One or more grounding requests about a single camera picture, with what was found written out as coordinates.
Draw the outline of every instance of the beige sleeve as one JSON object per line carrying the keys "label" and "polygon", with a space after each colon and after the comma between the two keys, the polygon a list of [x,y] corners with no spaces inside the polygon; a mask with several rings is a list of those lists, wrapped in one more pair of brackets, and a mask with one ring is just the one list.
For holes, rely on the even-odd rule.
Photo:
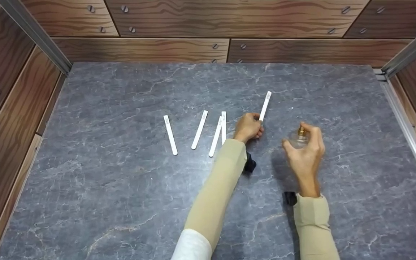
{"label": "beige sleeve", "polygon": [[339,260],[328,224],[330,210],[327,199],[296,194],[294,220],[299,235],[301,260]]}
{"label": "beige sleeve", "polygon": [[193,229],[206,237],[212,252],[221,235],[226,207],[245,163],[245,144],[227,139],[188,213],[184,229]]}

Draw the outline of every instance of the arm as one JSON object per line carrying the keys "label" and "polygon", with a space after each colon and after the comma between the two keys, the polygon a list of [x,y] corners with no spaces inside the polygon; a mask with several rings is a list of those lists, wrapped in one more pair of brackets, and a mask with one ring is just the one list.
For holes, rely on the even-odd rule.
{"label": "arm", "polygon": [[226,140],[216,156],[211,173],[190,209],[172,260],[211,259],[226,208],[246,163],[245,143],[259,138],[264,131],[255,116],[247,113],[241,117],[234,138]]}
{"label": "arm", "polygon": [[298,202],[294,206],[294,220],[299,236],[302,260],[339,260],[328,224],[330,210],[327,199],[320,194],[317,172],[325,145],[320,128],[301,123],[310,134],[309,144],[295,149],[288,140],[282,141],[290,166],[299,184]]}

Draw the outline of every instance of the person's left hand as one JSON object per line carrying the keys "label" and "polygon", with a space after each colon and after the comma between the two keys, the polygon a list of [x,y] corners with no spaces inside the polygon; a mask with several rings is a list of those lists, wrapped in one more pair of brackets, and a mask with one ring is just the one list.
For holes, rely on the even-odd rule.
{"label": "person's left hand", "polygon": [[258,113],[246,113],[238,120],[235,127],[234,139],[246,143],[252,138],[260,138],[263,135],[264,128]]}

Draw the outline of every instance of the perfume bottle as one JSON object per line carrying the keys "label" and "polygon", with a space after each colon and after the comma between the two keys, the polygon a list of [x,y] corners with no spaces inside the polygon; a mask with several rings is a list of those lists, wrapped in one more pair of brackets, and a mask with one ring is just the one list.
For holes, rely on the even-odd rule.
{"label": "perfume bottle", "polygon": [[299,126],[298,130],[293,131],[289,134],[290,144],[296,149],[303,148],[309,142],[309,133],[304,127]]}

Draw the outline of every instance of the metal frame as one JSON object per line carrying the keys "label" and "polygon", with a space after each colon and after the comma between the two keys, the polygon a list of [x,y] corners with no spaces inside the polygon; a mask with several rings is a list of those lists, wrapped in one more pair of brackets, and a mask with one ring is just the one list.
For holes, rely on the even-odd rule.
{"label": "metal frame", "polygon": [[411,147],[411,150],[416,159],[416,134],[411,123],[409,122],[406,111],[402,107],[402,104],[394,91],[391,81],[388,80],[386,83],[380,84],[383,88],[383,91],[385,92],[386,99],[388,99],[389,105],[391,106],[391,109],[393,110],[394,115],[398,120],[401,130],[406,137],[407,143],[409,143],[409,146]]}
{"label": "metal frame", "polygon": [[386,77],[391,78],[407,64],[414,61],[414,59],[416,59],[416,38],[383,66],[381,70],[385,73]]}
{"label": "metal frame", "polygon": [[68,75],[72,69],[72,64],[20,0],[0,0],[0,6],[39,46],[60,71]]}

